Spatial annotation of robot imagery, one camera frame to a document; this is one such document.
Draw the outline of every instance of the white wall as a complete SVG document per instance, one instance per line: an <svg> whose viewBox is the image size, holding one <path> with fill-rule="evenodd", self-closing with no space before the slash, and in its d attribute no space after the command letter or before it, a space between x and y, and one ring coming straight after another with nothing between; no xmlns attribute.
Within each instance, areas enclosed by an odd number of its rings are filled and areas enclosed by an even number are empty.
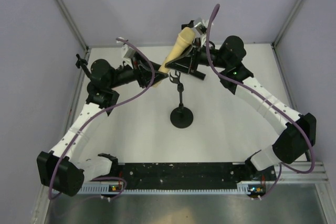
<svg viewBox="0 0 336 224"><path fill-rule="evenodd" d="M212 40L238 35L272 42L296 0L64 0L89 46L115 45L122 36L139 45L173 44L181 24L208 19L221 4Z"/></svg>
<svg viewBox="0 0 336 224"><path fill-rule="evenodd" d="M306 0L278 51L300 111L317 118L315 152L336 190L336 0Z"/></svg>
<svg viewBox="0 0 336 224"><path fill-rule="evenodd" d="M0 219L28 223L36 157L56 143L82 50L54 0L0 0Z"/></svg>

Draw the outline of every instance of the robotic arm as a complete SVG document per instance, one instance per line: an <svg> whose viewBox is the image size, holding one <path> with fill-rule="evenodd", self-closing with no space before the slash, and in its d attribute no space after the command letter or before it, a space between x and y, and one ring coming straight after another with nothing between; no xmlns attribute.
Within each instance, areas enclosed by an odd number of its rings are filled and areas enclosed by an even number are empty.
<svg viewBox="0 0 336 224"><path fill-rule="evenodd" d="M93 159L79 162L80 154L85 145L91 140L91 136L102 121L111 113L108 111L92 120L81 132L80 127L92 116L117 103L119 94L112 88L137 81L142 88L150 83L152 72L149 65L140 55L124 45L122 50L127 51L123 64L118 69L113 68L104 60L99 59L92 63L91 72L87 68L87 62L79 55L76 66L82 68L90 79L87 86L89 93L86 104L83 106L78 118L65 134L65 136L49 151L41 152L37 157L37 165L41 183L50 185L51 176L59 158L70 144L73 137L78 134L76 141L67 152L66 157L61 161L53 189L69 196L74 196L82 184L92 179L109 174L114 166L118 165L118 159L108 154L99 154ZM158 72L160 65L152 62L155 69L154 82L157 83L168 77L168 74Z"/></svg>
<svg viewBox="0 0 336 224"><path fill-rule="evenodd" d="M182 29L186 26L195 28L199 32L200 37L195 38L192 45L186 48L178 58L168 62L165 66L166 68L190 74L197 71L198 65L209 66L206 48L204 46L207 22L199 18L196 21L192 20L189 24L182 25ZM279 135L273 145L268 146L264 150L260 150L246 160L246 167L252 174L281 162L291 164L308 150L307 143L301 133L283 115L279 114L273 106L280 108L283 113L295 121L304 130L311 145L313 146L315 144L315 117L310 113L302 115L289 108L268 92L258 80L254 78L253 73L242 64L242 59L245 57L246 51L244 49L244 43L239 37L227 37L219 49L215 49L215 45L213 43L211 44L211 60L215 67L224 68L224 70L220 72L222 75L252 88L272 104L267 104L265 100L262 100L255 95L254 92L246 88L220 79L224 88L251 105L270 123Z"/></svg>

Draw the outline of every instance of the white table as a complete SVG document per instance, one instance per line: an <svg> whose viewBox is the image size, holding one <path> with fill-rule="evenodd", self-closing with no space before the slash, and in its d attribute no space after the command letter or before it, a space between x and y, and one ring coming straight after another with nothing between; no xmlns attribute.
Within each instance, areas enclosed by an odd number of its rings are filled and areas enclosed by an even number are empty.
<svg viewBox="0 0 336 224"><path fill-rule="evenodd" d="M270 44L245 45L244 65L263 86L288 104L285 88ZM162 63L171 47L141 47L152 61ZM120 48L93 48L89 66L105 59L117 68L122 64ZM97 129L80 160L99 153L116 156L119 162L243 162L254 152L272 144L273 128L248 104L226 90L210 67L199 66L204 81L181 75L183 102L194 114L193 124L177 129L170 113L179 104L176 85L165 79L157 88L112 111ZM83 82L76 114L87 98ZM137 82L115 89L119 101L141 92ZM298 160L306 161L303 155Z"/></svg>

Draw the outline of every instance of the purple cable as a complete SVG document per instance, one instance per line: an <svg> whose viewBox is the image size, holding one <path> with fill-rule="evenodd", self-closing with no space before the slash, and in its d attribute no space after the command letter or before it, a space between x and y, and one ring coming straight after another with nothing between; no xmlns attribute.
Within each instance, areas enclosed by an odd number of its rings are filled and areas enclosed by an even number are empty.
<svg viewBox="0 0 336 224"><path fill-rule="evenodd" d="M120 197L120 195L124 192L124 190L126 189L127 187L127 182L126 180L124 180L123 178L119 178L119 177L101 177L101 178L94 178L92 181L101 181L101 180L121 180L124 182L124 185L122 187L122 190L119 191L118 194L116 194L115 196L113 196L111 198L111 200L115 200L116 198ZM84 203L85 201L89 200L89 199L98 199L98 198L101 198L101 196L98 196L98 195L94 195L94 196L90 196L90 197L87 197L81 201L79 201L78 203L74 204L73 206L70 207L69 210L67 210L66 212L64 212L63 214L59 215L56 213L56 206L53 207L53 214L56 218L62 218L64 217L65 215L67 215L68 213L70 213L72 210L74 210L76 207L78 207L79 205L81 205L82 203Z"/></svg>
<svg viewBox="0 0 336 224"><path fill-rule="evenodd" d="M123 101L123 102L120 102L118 104L115 104L111 107L108 107L106 109L103 109L101 111L99 111L97 114L93 115L92 117L90 117L89 120L87 120L83 125L82 127L78 130L78 132L81 132L93 119L95 119L97 116L101 115L102 113L105 113L107 111L111 111L113 110L114 108L116 107L119 107L121 105L124 105L128 102L131 102L133 101L134 99L138 98L139 96L141 96L143 93L145 93L150 87L151 85L153 84L154 82L154 78L155 78L155 70L154 70L154 67L152 65L152 63L150 62L150 60L137 48L135 47L134 45L132 45L131 43L129 43L127 40L124 40L124 39L121 39L121 38L117 38L116 39L117 41L120 41L126 45L128 45L129 47L133 48L147 63L148 65L150 66L151 68L151 71L152 71L152 78L151 78L151 81L150 83L148 84L148 86L143 90L141 91L139 94L133 96L132 98L130 99L127 99L126 101ZM61 193L57 194L54 198L53 198L53 186L54 186L54 181L55 181L55 178L56 178L56 174L57 174L57 170L58 170L58 166L59 164L61 163L61 161L63 160L63 158L65 157L65 155L67 154L67 152L69 151L70 147L72 146L72 144L75 142L75 140L77 139L78 137L78 134L74 135L73 139L70 141L70 143L68 144L68 146L65 148L64 152L62 153L62 155L59 157L57 163L56 163L56 166L54 168L54 171L53 171L53 175L51 176L51 180L50 180L50 185L49 185L49 192L48 192L48 198L49 200L53 200L53 199L56 199Z"/></svg>
<svg viewBox="0 0 336 224"><path fill-rule="evenodd" d="M292 119L290 118L288 115L286 115L285 113L283 113L282 110L280 110L279 108L277 108L276 106L274 106L270 101L268 101L265 97L263 97L262 94L258 93L257 91L255 91L254 89L250 88L249 86L246 86L236 80L233 80L229 77L226 77L222 74L220 74L216 69L215 69L215 66L213 65L212 61L211 61L211 54L210 54L210 48L209 48L209 41L210 41L210 29L211 29L211 24L212 22L214 21L217 13L218 13L218 10L220 8L220 4L217 4L215 6L215 8L213 9L212 13L211 13L211 16L210 16L210 19L209 19L209 25L208 25L208 28L207 28L207 32L206 32L206 55L207 55L207 58L208 58L208 62L209 62L209 65L210 67L212 68L212 70L221 78L221 79L224 79L226 81L229 81L229 82L232 82L236 85L239 85L239 86L242 86L243 88L251 91L252 93L254 93L257 97L259 97L260 99L262 99L263 101L265 101L268 105L272 106L274 108L275 111L277 111L280 115L282 115L284 118L286 118L291 124L293 124L297 129L298 131L302 134L303 138L305 139L307 145L308 145L308 148L309 148L309 152L310 152L310 156L311 156L311 165L310 165L310 168L308 170L297 170L297 169L294 169L292 167L290 167L289 165L285 164L285 163L282 163L285 167L291 169L292 171L296 172L296 173L303 173L303 174L307 174L307 173L311 173L313 170L314 170L314 167L315 167L315 154L314 154L314 151L313 151L313 148L310 144L310 141L309 141L309 138L307 137L306 133L303 131L303 129Z"/></svg>

